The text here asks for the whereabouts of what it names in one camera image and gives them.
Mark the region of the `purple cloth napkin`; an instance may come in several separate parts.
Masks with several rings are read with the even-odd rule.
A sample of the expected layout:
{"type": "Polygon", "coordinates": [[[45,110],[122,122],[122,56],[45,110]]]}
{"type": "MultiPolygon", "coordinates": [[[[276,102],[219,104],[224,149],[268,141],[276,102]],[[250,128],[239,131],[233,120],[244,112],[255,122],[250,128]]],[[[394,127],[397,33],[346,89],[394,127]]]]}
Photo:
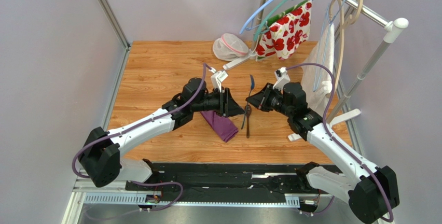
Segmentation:
{"type": "Polygon", "coordinates": [[[215,111],[202,111],[200,114],[225,143],[233,139],[239,132],[236,125],[229,118],[219,116],[215,111]]]}

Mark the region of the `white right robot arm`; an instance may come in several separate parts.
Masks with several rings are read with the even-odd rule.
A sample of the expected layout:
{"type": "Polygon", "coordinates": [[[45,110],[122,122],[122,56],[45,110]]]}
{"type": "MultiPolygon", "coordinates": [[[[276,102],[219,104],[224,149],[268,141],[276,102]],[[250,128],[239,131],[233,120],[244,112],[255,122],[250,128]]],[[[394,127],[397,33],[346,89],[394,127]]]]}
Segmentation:
{"type": "Polygon", "coordinates": [[[344,142],[313,109],[298,82],[283,87],[266,84],[246,101],[264,112],[276,111],[287,117],[290,129],[303,140],[325,154],[341,174],[310,162],[297,175],[308,189],[325,191],[348,203],[352,213],[363,223],[378,219],[392,222],[393,208],[399,205],[395,172],[388,166],[379,167],[344,142]]]}

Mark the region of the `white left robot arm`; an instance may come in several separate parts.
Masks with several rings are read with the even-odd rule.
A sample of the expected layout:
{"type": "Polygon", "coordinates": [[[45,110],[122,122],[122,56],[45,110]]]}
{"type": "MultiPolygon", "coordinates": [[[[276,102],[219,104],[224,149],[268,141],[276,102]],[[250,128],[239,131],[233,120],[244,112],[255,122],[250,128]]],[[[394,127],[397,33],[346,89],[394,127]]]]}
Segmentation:
{"type": "Polygon", "coordinates": [[[91,179],[97,188],[107,186],[128,171],[128,165],[121,160],[127,152],[158,135],[186,125],[192,121],[194,113],[212,111],[223,118],[244,114],[230,89],[222,86],[228,73],[214,69],[211,72],[212,92],[207,90],[204,78],[192,78],[181,93],[151,115],[117,129],[105,131],[97,127],[90,131],[83,148],[74,156],[74,173],[91,179]]]}

